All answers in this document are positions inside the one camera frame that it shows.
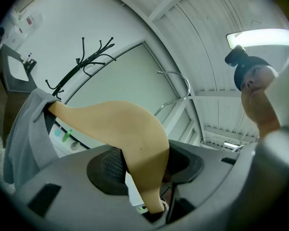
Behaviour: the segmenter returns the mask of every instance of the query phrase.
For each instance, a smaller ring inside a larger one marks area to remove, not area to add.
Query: coat rack
[[[56,98],[58,98],[59,100],[61,100],[61,98],[58,97],[58,93],[64,92],[64,90],[61,90],[61,88],[82,68],[83,72],[90,76],[86,71],[85,71],[85,67],[89,64],[100,64],[100,65],[105,65],[106,63],[100,63],[100,62],[94,62],[94,60],[100,56],[109,56],[111,59],[113,59],[114,61],[116,61],[115,58],[113,58],[112,56],[108,55],[108,54],[102,54],[103,52],[105,52],[106,50],[108,50],[109,48],[113,47],[115,44],[109,44],[114,38],[111,37],[111,39],[108,41],[108,43],[102,47],[102,41],[100,40],[100,48],[93,53],[91,56],[89,56],[87,59],[83,60],[85,57],[85,43],[84,40],[85,38],[82,37],[82,59],[80,60],[80,58],[76,58],[76,67],[74,67],[60,82],[59,84],[52,88],[49,83],[48,80],[45,80],[46,84],[48,85],[48,87],[52,90],[55,90],[53,92],[53,96],[55,96]]]

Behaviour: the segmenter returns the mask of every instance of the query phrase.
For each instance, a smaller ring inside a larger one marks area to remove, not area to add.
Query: fluorescent light
[[[289,30],[287,29],[258,29],[227,35],[231,49],[236,45],[243,47],[258,45],[288,45]]]
[[[237,148],[237,147],[239,147],[239,145],[232,144],[232,143],[229,143],[229,142],[224,142],[224,145],[230,146],[230,147],[232,147],[232,148]]]

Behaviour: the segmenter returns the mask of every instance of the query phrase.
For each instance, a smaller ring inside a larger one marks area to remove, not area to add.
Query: gray towel
[[[58,159],[49,138],[56,117],[47,107],[55,97],[35,89],[20,109],[7,139],[3,178],[15,183],[15,189],[35,176],[49,163]]]

